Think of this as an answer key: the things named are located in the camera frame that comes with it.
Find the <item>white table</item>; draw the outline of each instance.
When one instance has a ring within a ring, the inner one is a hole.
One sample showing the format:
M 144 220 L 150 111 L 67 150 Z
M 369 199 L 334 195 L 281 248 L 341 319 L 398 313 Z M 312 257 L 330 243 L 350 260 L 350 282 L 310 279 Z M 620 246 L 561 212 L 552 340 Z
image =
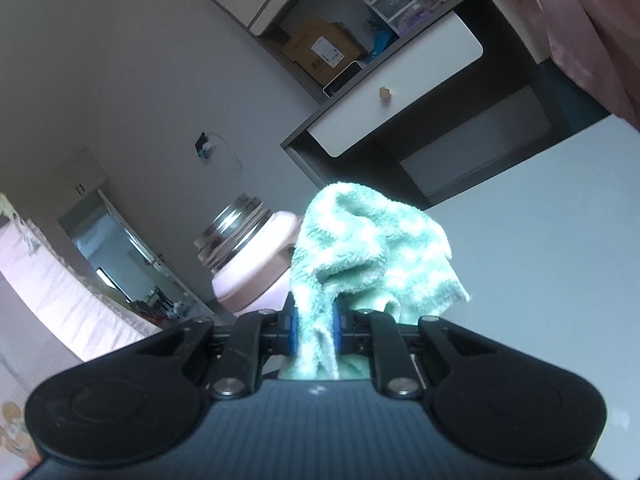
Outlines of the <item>white table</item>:
M 609 116 L 428 210 L 469 304 L 444 317 L 587 378 L 594 460 L 640 476 L 640 133 Z

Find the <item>green and white cloth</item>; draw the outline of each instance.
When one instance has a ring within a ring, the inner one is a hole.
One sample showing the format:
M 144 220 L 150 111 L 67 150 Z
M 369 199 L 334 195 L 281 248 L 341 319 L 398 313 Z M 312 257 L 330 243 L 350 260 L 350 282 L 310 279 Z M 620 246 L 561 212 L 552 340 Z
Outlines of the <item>green and white cloth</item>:
M 298 308 L 298 354 L 281 370 L 297 380 L 366 377 L 366 360 L 336 355 L 333 304 L 390 313 L 417 324 L 469 300 L 449 260 L 442 227 L 415 207 L 359 184 L 338 183 L 312 200 L 291 264 Z

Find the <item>metal screw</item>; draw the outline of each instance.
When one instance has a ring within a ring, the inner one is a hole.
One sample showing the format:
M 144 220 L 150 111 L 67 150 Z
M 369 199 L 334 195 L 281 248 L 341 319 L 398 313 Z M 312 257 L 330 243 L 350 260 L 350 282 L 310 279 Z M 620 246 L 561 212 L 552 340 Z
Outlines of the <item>metal screw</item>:
M 396 377 L 395 379 L 391 379 L 386 387 L 396 395 L 405 396 L 415 393 L 420 386 L 408 377 Z
M 224 379 L 217 380 L 213 384 L 213 389 L 220 395 L 231 396 L 239 394 L 244 390 L 244 383 L 235 377 L 226 377 Z

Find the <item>pink fabric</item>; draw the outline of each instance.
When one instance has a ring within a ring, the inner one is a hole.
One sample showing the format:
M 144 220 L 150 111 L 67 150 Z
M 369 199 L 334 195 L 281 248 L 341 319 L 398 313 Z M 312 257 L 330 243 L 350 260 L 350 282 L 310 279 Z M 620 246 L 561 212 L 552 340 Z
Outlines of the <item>pink fabric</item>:
M 640 128 L 640 0 L 517 0 L 542 22 L 556 65 L 585 92 Z

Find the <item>fuzzy fabric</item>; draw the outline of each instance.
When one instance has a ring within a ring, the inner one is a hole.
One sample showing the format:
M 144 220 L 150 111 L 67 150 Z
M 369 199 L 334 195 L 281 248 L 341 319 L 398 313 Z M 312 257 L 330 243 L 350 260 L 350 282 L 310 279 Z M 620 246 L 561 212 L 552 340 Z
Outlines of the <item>fuzzy fabric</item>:
M 344 294 L 353 310 L 386 311 L 417 324 L 420 316 L 469 300 L 450 259 L 444 230 L 423 211 L 359 184 L 325 187 L 306 210 L 293 254 L 299 345 L 280 377 L 366 376 L 366 360 L 336 355 L 336 297 Z

